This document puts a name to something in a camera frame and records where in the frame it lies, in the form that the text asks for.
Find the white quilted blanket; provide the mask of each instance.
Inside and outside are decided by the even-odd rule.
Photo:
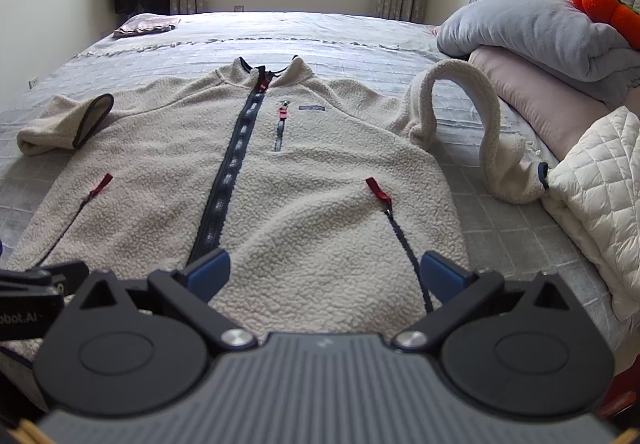
[[[639,135],[625,106],[597,120],[549,172],[543,199],[600,271],[621,320],[640,310]]]

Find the orange plush toy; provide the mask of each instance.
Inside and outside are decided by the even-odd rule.
[[[640,14],[618,0],[571,0],[592,21],[609,23],[632,49],[640,50]]]

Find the black zipper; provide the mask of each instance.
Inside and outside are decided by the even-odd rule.
[[[84,207],[91,202],[104,188],[105,186],[111,182],[111,180],[113,179],[113,176],[110,173],[105,174],[105,176],[102,178],[102,180],[100,181],[100,183],[91,191],[89,191],[89,194],[82,200],[82,202],[80,202],[80,206],[78,207],[78,210],[76,211],[76,213],[74,214],[74,216],[71,218],[71,220],[67,223],[66,227],[63,229],[62,233],[60,233],[60,236],[56,238],[56,241],[53,242],[52,246],[49,247],[49,250],[44,254],[44,256],[42,258],[40,258],[35,265],[33,265],[33,267],[39,267],[43,264],[43,262],[49,257],[49,255],[53,252],[53,250],[57,247],[57,245],[60,243],[60,240],[62,240],[62,238],[65,236],[66,232],[71,228],[71,226],[74,224],[74,222],[76,221],[76,218],[78,218],[78,215],[82,212],[82,210],[84,209]]]
[[[198,235],[191,248],[188,264],[216,249],[220,244],[220,235],[225,223],[231,193],[254,130],[255,119],[258,116],[260,106],[262,106],[264,93],[273,78],[273,72],[265,72],[264,66],[258,67],[258,70],[258,82],[247,96],[244,107],[236,119],[236,126],[226,148],[225,157],[209,192],[209,199],[207,199],[207,205],[200,220]]]
[[[278,109],[278,127],[276,129],[276,142],[273,145],[273,151],[282,149],[282,136],[284,135],[284,122],[287,120],[287,107],[289,101],[282,101],[282,106]]]
[[[369,188],[371,189],[371,191],[373,191],[374,195],[377,196],[378,199],[384,203],[386,218],[388,218],[389,223],[391,224],[391,228],[394,230],[394,234],[396,235],[396,238],[402,245],[402,248],[404,249],[404,253],[407,255],[407,257],[409,258],[409,261],[411,262],[411,265],[414,268],[415,277],[418,279],[418,284],[420,284],[420,290],[422,291],[422,300],[424,301],[424,309],[427,311],[427,313],[433,312],[433,305],[431,303],[431,298],[429,297],[429,291],[427,290],[427,288],[422,283],[422,280],[420,279],[420,263],[418,263],[418,259],[415,257],[414,250],[409,245],[409,241],[406,239],[406,236],[404,236],[404,232],[402,231],[402,228],[394,218],[391,197],[389,197],[389,195],[387,195],[385,192],[382,191],[382,189],[380,189],[380,186],[378,186],[378,183],[373,177],[369,177],[366,180],[366,182]]]

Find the metal bolt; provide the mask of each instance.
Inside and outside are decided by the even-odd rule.
[[[417,330],[407,330],[400,332],[396,336],[396,345],[405,350],[414,350],[427,344],[428,338]]]
[[[230,347],[244,347],[254,340],[254,335],[244,329],[229,329],[222,332],[221,339]]]

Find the gray checkered bed sheet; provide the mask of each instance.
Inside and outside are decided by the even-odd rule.
[[[320,77],[356,78],[394,96],[402,95],[418,72],[445,58],[428,26],[303,13],[183,17],[170,33],[101,40],[0,111],[0,266],[72,155],[56,151],[28,158],[17,149],[17,131],[41,113],[52,95],[82,100],[160,76],[196,77],[238,55],[271,70],[299,55]],[[438,140],[431,152],[449,181],[472,267],[495,268],[517,279],[530,279],[541,270],[558,272],[616,348],[640,316],[621,322],[613,315],[602,278],[539,202],[513,206],[489,195],[478,163],[482,125],[464,92],[451,82],[438,82],[433,103]],[[530,126],[502,105],[502,130],[521,131],[533,150],[552,158]]]

